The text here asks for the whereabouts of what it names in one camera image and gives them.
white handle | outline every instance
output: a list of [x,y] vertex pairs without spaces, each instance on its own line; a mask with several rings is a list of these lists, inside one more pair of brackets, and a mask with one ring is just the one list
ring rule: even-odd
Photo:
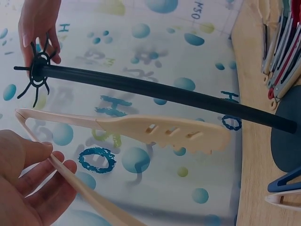
[[301,207],[299,206],[291,206],[281,203],[283,196],[292,194],[301,194],[301,189],[270,194],[266,196],[264,200],[274,206],[278,206],[287,210],[301,211]]

slot hole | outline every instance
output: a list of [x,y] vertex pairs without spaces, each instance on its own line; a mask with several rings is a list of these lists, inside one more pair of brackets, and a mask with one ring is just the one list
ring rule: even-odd
[[193,139],[198,138],[202,135],[203,135],[203,133],[197,131],[197,132],[192,132],[192,133],[187,134],[186,138],[189,139],[189,140],[193,140]]
[[174,134],[176,131],[178,131],[178,130],[179,130],[178,127],[172,127],[172,128],[170,128],[169,130],[167,130],[167,131],[165,132],[165,134],[171,136],[171,135],[173,135],[173,134]]
[[157,125],[155,124],[151,124],[147,129],[146,129],[146,133],[150,134],[154,131],[154,129],[157,128]]

spider leg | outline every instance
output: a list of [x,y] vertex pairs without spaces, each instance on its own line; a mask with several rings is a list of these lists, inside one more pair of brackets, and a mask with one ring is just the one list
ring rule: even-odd
[[56,49],[53,51],[53,53],[49,56],[49,60],[52,59],[56,55]]
[[16,71],[30,71],[30,67],[18,67],[18,66],[15,66],[14,70],[16,70]]
[[36,106],[36,104],[37,104],[38,97],[39,97],[39,88],[36,89],[36,98],[35,98],[34,103],[33,103],[33,108],[34,108],[34,107]]
[[30,45],[32,46],[33,56],[36,57],[36,55],[37,55],[36,47],[33,42],[31,42]]
[[25,88],[25,90],[19,95],[17,96],[17,99],[20,99],[21,97],[23,97],[23,95],[27,92],[27,90],[29,89],[31,83],[29,82],[29,84],[27,85],[27,87]]
[[45,87],[46,87],[46,89],[47,89],[47,95],[49,95],[50,89],[49,89],[49,86],[48,86],[47,82],[45,82]]
[[43,49],[43,53],[46,53],[46,50],[47,50],[47,47],[48,47],[48,44],[49,44],[48,39],[49,39],[49,35],[48,35],[48,33],[46,33],[46,42],[45,42],[45,47]]

blue ring doodle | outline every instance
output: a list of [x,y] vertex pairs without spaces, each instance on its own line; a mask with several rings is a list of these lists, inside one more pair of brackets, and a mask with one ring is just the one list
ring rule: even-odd
[[[86,155],[91,155],[91,154],[97,154],[100,155],[104,158],[106,158],[106,160],[108,161],[108,168],[98,168],[96,166],[92,166],[89,163],[87,163],[85,161],[85,157]],[[88,148],[86,150],[84,150],[82,153],[79,154],[79,162],[82,165],[83,168],[89,170],[89,171],[94,171],[96,173],[108,173],[111,172],[115,166],[116,161],[114,160],[115,155],[113,155],[111,153],[111,151],[109,149],[103,148],[103,147],[92,147],[92,148]]]
[[[236,120],[237,122],[238,122],[238,126],[230,126],[230,125],[228,125],[227,123],[226,123],[226,119],[234,119],[234,120]],[[240,118],[237,118],[237,117],[232,117],[232,116],[229,116],[229,115],[225,115],[224,117],[222,117],[222,123],[223,123],[223,125],[227,128],[227,129],[229,129],[229,130],[235,130],[235,131],[238,131],[240,128],[241,128],[241,126],[242,126],[242,123],[241,123],[241,119]]]

blue plastic object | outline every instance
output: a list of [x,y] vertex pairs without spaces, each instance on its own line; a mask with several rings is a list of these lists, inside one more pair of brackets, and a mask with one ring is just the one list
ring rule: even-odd
[[287,185],[287,182],[295,179],[301,175],[301,167],[285,174],[284,176],[274,180],[268,185],[269,192],[285,192],[291,190],[301,189],[301,182]]

